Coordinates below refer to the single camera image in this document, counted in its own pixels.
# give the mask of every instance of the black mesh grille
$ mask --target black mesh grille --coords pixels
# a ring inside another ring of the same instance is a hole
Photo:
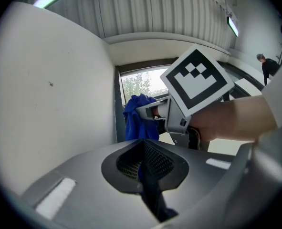
[[[118,170],[125,176],[138,180],[138,170],[144,162],[157,180],[174,168],[174,161],[147,143],[141,143],[122,154],[117,161]]]

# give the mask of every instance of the tree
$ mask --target tree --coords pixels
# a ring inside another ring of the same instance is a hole
[[[146,73],[146,79],[143,80],[143,73],[136,74],[136,77],[131,77],[123,80],[123,89],[126,102],[128,102],[132,95],[150,95],[150,78],[149,73]]]

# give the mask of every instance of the white square board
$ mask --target white square board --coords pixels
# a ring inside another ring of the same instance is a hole
[[[194,44],[162,75],[161,80],[185,117],[222,97],[234,87],[225,70]]]

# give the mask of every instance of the blue fabric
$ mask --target blue fabric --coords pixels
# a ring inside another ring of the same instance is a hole
[[[126,141],[139,138],[159,140],[159,133],[155,121],[141,119],[136,111],[136,108],[155,101],[155,98],[148,97],[144,94],[131,96],[123,112],[123,115],[127,118]]]

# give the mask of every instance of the forearm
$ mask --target forearm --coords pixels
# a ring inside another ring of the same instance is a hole
[[[263,96],[215,102],[192,115],[190,126],[200,130],[201,139],[215,138],[253,141],[276,128],[272,112]]]

